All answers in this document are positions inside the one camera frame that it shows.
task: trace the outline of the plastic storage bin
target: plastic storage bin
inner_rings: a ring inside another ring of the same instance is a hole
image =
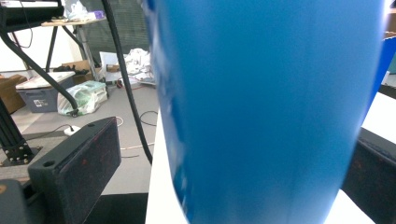
[[[49,73],[63,88],[74,86],[74,72]],[[58,91],[42,77],[36,77],[16,86],[17,92],[32,113],[57,112]]]

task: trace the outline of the black metal frame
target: black metal frame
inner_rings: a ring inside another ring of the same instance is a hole
[[[40,76],[42,76],[48,83],[57,90],[67,101],[70,102],[73,107],[73,111],[70,114],[73,117],[78,115],[78,105],[76,100],[67,92],[61,85],[58,84],[47,72],[45,72],[37,63],[35,63],[28,55],[26,55],[15,43],[9,38],[8,33],[24,30],[40,26],[42,22],[46,21],[51,16],[58,16],[64,13],[64,7],[62,2],[57,0],[57,7],[49,8],[6,8],[0,7],[0,37],[9,49],[17,54],[24,62],[32,67]],[[56,35],[56,29],[52,33],[52,36]]]
[[[8,114],[0,98],[0,144],[8,160],[1,161],[2,166],[23,165],[29,163],[37,154],[36,148],[30,148],[22,137],[17,125]]]

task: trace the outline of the table leg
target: table leg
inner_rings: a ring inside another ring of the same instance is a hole
[[[95,79],[95,81],[99,81],[100,78],[96,74],[96,71],[95,71],[95,66],[94,66],[94,63],[93,63],[90,47],[88,46],[88,40],[87,40],[87,37],[85,35],[85,30],[84,30],[82,25],[79,25],[78,29],[79,29],[78,35],[81,38],[82,47],[84,48],[85,56],[87,57],[88,63],[90,64],[90,68],[91,68],[91,71],[92,71],[92,74],[93,74],[93,78]]]

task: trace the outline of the desk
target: desk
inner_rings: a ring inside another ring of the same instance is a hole
[[[97,20],[89,20],[89,21],[69,21],[69,22],[43,22],[41,23],[41,26],[43,27],[47,27],[47,26],[51,26],[53,27],[53,32],[52,32],[52,39],[50,42],[50,47],[49,47],[49,57],[47,59],[47,66],[46,66],[46,72],[48,72],[50,70],[50,59],[51,59],[51,55],[52,55],[52,51],[53,51],[53,46],[55,44],[55,37],[56,37],[56,33],[58,30],[58,26],[62,26],[64,28],[64,30],[66,31],[66,33],[68,35],[70,35],[70,37],[73,38],[73,40],[76,41],[76,43],[84,50],[85,56],[88,59],[88,63],[90,64],[90,68],[93,74],[93,77],[95,79],[95,81],[99,81],[99,76],[96,74],[95,71],[95,65],[98,64],[98,62],[94,62],[92,55],[91,55],[91,51],[90,51],[90,47],[88,45],[88,40],[85,34],[85,29],[84,29],[84,25],[90,24],[90,23],[95,23],[98,21],[105,21],[106,18],[102,18],[102,19],[97,19]],[[67,29],[67,25],[73,25],[73,26],[77,26],[77,28],[79,29],[79,32],[77,32],[77,34],[79,35],[82,44],[79,43],[79,41],[73,36],[72,33],[70,33],[70,31]]]
[[[396,100],[378,93],[362,127],[396,144]],[[147,224],[187,223],[172,186],[161,114],[158,117],[148,195]],[[374,223],[343,191],[339,191],[325,222]]]

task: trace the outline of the cardboard box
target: cardboard box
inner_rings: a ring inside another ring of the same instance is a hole
[[[67,65],[70,66],[71,68],[73,68],[73,65],[75,65],[76,70],[85,69],[85,70],[90,71],[87,73],[87,75],[74,75],[73,81],[74,81],[75,85],[89,81],[89,80],[94,80],[88,60],[62,64],[62,66],[67,66]]]
[[[16,85],[25,81],[27,81],[27,78],[21,75],[14,75],[9,78],[1,76],[0,78],[0,97],[10,114],[25,106],[25,102],[15,89]]]

